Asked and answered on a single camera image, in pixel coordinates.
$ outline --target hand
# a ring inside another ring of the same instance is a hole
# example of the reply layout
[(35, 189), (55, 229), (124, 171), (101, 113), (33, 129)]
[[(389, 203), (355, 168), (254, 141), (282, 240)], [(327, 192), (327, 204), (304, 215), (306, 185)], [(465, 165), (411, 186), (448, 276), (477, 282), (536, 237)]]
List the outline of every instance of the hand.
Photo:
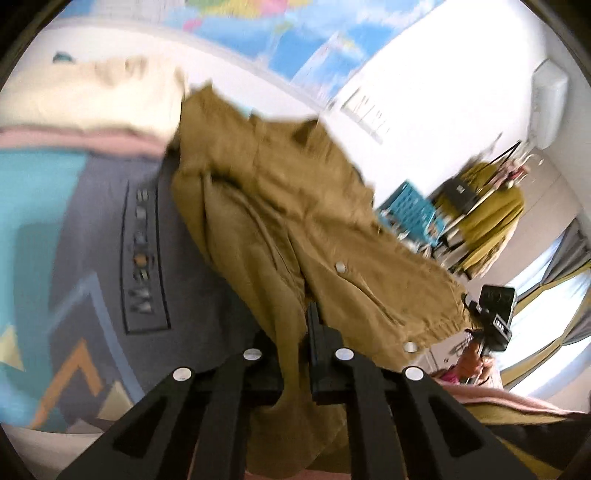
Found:
[(464, 351), (454, 367), (458, 378), (478, 377), (479, 381), (486, 381), (491, 376), (492, 368), (495, 366), (495, 359), (490, 356), (480, 357), (478, 350), (480, 342), (472, 341)]

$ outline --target gray curtain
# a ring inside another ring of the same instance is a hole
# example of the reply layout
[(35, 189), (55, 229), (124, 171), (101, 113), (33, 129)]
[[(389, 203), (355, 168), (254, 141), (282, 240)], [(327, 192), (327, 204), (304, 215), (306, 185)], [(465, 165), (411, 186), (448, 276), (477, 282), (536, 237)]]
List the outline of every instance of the gray curtain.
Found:
[(591, 307), (587, 307), (585, 313), (564, 339), (563, 345), (572, 345), (573, 343), (585, 340), (591, 336)]
[(564, 231), (560, 246), (552, 257), (542, 281), (519, 295), (518, 301), (523, 300), (538, 288), (548, 283), (567, 277), (590, 260), (591, 249), (589, 248), (589, 240), (581, 231), (579, 221), (575, 219)]

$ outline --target yellow garment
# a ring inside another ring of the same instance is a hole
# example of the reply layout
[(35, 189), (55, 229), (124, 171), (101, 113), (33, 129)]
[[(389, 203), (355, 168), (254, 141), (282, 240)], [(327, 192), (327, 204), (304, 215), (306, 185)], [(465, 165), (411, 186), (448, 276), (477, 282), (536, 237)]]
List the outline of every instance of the yellow garment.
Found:
[(498, 258), (503, 253), (505, 247), (509, 244), (511, 238), (513, 238), (513, 234), (517, 230), (517, 222), (513, 224), (509, 231), (504, 235), (501, 241), (496, 244), (484, 257), (482, 257), (478, 262), (474, 265), (469, 267), (466, 270), (466, 273), (470, 275), (470, 278), (478, 278), (485, 275), (493, 266), (493, 264), (498, 260)]
[[(523, 413), (510, 407), (490, 403), (466, 405), (466, 409), (484, 425), (548, 425), (565, 420), (562, 414)], [(556, 480), (562, 471), (497, 437), (539, 480)]]
[(406, 342), (422, 349), (470, 326), (464, 289), (381, 230), (373, 191), (317, 120), (245, 119), (206, 87), (185, 101), (179, 136), (178, 209), (278, 349), (284, 392), (252, 417), (248, 469), (289, 477), (346, 431), (343, 407), (313, 404), (299, 358), (309, 298), (348, 347), (401, 370)]
[[(496, 165), (485, 163), (477, 164), (469, 168), (461, 175), (470, 187), (483, 196), (490, 187), (484, 187), (486, 182), (496, 171)], [(508, 235), (514, 231), (515, 224), (524, 211), (525, 200), (519, 187), (506, 190), (497, 190), (492, 193), (472, 213), (457, 224), (470, 254), (459, 262), (457, 269), (469, 271), (476, 267), (483, 259), (487, 259), (489, 253), (499, 253), (498, 248), (504, 244)], [(460, 213), (452, 206), (443, 195), (436, 201), (436, 206), (441, 207), (447, 215), (457, 218)]]

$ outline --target air conditioner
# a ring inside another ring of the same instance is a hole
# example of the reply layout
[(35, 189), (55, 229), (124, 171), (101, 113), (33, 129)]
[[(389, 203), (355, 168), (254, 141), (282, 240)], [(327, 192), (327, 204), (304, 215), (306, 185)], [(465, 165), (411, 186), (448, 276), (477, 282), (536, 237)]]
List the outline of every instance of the air conditioner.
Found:
[(558, 136), (568, 89), (568, 75), (551, 60), (545, 60), (534, 72), (528, 139), (541, 150)]

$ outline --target beige fabric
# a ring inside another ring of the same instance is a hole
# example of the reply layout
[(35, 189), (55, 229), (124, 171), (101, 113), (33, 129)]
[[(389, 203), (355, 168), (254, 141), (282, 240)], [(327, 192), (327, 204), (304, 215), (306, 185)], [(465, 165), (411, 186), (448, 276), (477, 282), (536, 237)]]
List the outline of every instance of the beige fabric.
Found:
[(95, 434), (48, 433), (2, 425), (27, 468), (37, 480), (53, 480), (100, 437)]
[(166, 59), (42, 65), (8, 79), (0, 92), (0, 128), (122, 128), (169, 142), (186, 89), (184, 72)]

